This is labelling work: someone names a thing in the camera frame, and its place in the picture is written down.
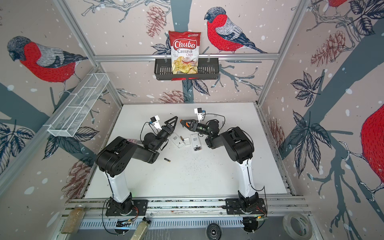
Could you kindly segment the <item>white remote control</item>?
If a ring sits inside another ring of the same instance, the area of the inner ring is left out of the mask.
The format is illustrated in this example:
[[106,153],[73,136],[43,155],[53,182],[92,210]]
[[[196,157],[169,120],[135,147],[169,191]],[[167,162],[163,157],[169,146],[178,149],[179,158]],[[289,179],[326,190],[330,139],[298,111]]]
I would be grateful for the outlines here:
[[180,138],[179,135],[177,135],[176,133],[172,133],[170,135],[170,140],[172,141],[172,143],[178,147],[179,149],[183,148],[185,146],[185,143],[184,141]]
[[194,149],[194,151],[200,151],[202,149],[202,145],[200,142],[199,134],[191,134],[190,138],[191,138],[192,148]]

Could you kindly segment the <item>orange black screwdriver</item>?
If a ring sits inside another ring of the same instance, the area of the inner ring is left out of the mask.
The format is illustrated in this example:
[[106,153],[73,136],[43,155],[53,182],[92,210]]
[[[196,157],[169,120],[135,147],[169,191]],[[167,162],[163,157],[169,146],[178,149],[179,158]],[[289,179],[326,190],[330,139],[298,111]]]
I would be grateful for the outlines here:
[[192,128],[196,121],[195,120],[181,120],[180,123],[182,124],[183,127],[186,128]]

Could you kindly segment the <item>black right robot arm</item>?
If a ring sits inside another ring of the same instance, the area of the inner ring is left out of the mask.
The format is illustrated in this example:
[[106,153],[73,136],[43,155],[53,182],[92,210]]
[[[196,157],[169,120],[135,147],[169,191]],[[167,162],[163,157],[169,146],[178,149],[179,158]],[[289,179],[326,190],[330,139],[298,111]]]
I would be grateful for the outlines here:
[[251,174],[252,158],[255,151],[253,141],[239,127],[230,128],[220,133],[219,121],[214,119],[206,124],[197,120],[181,120],[181,125],[198,135],[207,136],[206,145],[210,149],[224,147],[230,159],[239,170],[239,204],[245,214],[257,213],[267,216],[267,204],[259,197],[259,190],[253,186]]

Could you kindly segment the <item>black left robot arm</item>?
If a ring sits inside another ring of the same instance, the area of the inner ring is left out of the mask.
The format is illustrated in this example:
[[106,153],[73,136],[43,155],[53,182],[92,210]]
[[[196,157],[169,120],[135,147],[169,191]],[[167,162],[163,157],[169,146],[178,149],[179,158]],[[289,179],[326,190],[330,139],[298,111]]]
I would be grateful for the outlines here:
[[123,137],[116,137],[103,150],[98,153],[96,164],[101,172],[107,176],[112,197],[105,205],[106,216],[128,216],[134,209],[140,215],[145,209],[135,205],[132,193],[127,185],[124,171],[132,158],[153,164],[160,155],[159,150],[167,145],[169,137],[174,133],[178,117],[165,121],[163,126],[158,123],[158,116],[152,117],[149,125],[159,130],[157,134],[148,133],[142,144],[130,142]]

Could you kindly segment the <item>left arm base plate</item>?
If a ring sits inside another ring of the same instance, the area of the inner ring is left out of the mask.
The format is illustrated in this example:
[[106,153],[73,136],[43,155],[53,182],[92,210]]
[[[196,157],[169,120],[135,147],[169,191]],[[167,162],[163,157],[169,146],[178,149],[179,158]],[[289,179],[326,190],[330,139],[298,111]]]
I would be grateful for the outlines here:
[[107,217],[145,216],[147,207],[148,200],[126,200],[123,203],[118,203],[109,199],[105,207],[105,215]]

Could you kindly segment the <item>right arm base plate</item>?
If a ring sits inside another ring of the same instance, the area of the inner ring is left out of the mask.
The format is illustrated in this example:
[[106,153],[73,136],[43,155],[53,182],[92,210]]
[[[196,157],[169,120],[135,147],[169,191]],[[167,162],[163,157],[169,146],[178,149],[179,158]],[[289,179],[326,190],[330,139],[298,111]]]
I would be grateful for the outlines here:
[[252,206],[246,210],[241,208],[239,199],[225,199],[225,204],[221,206],[222,209],[226,210],[228,215],[266,215],[267,207],[264,199],[259,198]]

